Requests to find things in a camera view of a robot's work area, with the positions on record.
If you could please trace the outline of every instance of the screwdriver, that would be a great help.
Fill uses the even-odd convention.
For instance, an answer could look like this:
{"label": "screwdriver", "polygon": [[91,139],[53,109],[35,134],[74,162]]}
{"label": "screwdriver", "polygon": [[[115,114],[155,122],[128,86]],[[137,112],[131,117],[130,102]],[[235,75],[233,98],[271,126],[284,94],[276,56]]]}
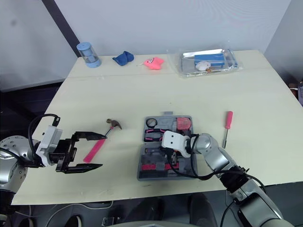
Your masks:
{"label": "screwdriver", "polygon": [[231,124],[232,124],[232,115],[233,115],[232,111],[227,112],[226,122],[225,122],[226,134],[225,134],[225,139],[223,141],[223,148],[226,147],[227,133],[228,133],[228,130],[231,128]]}

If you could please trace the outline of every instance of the pink hammer handle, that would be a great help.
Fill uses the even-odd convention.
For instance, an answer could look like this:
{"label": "pink hammer handle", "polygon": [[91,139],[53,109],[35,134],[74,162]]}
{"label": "pink hammer handle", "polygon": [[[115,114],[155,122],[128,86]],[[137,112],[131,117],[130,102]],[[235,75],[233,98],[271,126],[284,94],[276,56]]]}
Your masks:
{"label": "pink hammer handle", "polygon": [[92,159],[94,158],[94,156],[96,155],[96,153],[100,150],[100,148],[104,144],[105,140],[106,139],[98,140],[98,142],[94,145],[94,147],[90,150],[90,152],[83,159],[83,161],[85,163],[90,163],[92,161]]}
{"label": "pink hammer handle", "polygon": [[225,128],[226,128],[226,129],[230,129],[230,128],[231,128],[232,115],[233,115],[233,112],[232,112],[232,111],[229,111],[229,112],[227,113],[226,123],[225,123]]}

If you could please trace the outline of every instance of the tool case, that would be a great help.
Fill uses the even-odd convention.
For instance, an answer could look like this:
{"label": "tool case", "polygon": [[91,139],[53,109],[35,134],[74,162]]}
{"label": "tool case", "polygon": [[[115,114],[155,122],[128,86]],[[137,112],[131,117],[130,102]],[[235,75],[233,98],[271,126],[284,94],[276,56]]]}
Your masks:
{"label": "tool case", "polygon": [[[189,130],[177,130],[177,118],[188,118],[191,123]],[[144,144],[140,150],[137,172],[139,181],[189,179],[188,177],[176,174],[168,163],[166,154],[163,148],[161,148],[162,136],[166,130],[190,136],[194,133],[192,118],[186,115],[172,115],[172,112],[168,114],[165,112],[163,116],[149,116],[145,118],[143,131]],[[185,158],[180,152],[174,152],[172,164],[179,172],[193,175],[190,157]],[[197,171],[195,154],[193,155],[193,164]]]}

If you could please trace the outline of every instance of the gray plastic case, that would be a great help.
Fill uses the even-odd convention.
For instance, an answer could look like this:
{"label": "gray plastic case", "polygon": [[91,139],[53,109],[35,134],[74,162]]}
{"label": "gray plastic case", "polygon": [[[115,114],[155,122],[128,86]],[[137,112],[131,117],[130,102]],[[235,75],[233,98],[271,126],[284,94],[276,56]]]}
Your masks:
{"label": "gray plastic case", "polygon": [[[145,131],[150,129],[146,125],[147,119],[154,118],[157,120],[157,125],[154,129],[169,129],[171,131],[177,132],[177,118],[186,117],[191,122],[190,134],[193,134],[193,122],[192,118],[188,115],[163,115],[163,116],[149,116],[144,120],[144,130],[143,130],[143,141],[146,135],[151,138],[159,138],[160,133],[148,133]],[[165,165],[168,165],[167,158],[165,157],[164,151],[160,150],[161,141],[145,141],[141,150],[139,165],[137,171],[137,178],[139,181],[149,181],[149,180],[181,180],[190,179],[188,177],[177,175],[173,170],[165,170]],[[177,162],[179,164],[179,169],[181,173],[193,175],[190,158],[184,158],[180,153],[177,153]],[[196,155],[193,155],[194,168],[197,170]],[[142,170],[142,165],[153,164],[156,170]]]}

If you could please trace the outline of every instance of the gray wall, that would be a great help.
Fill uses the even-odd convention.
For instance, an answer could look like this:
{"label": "gray wall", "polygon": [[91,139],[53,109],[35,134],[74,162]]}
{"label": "gray wall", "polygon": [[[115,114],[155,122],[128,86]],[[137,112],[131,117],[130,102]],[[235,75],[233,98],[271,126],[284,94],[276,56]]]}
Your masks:
{"label": "gray wall", "polygon": [[288,83],[303,80],[303,0],[292,0],[265,56]]}
{"label": "gray wall", "polygon": [[290,0],[55,0],[99,55],[209,48],[264,52]]}
{"label": "gray wall", "polygon": [[77,57],[40,0],[0,0],[0,89],[63,81]]}

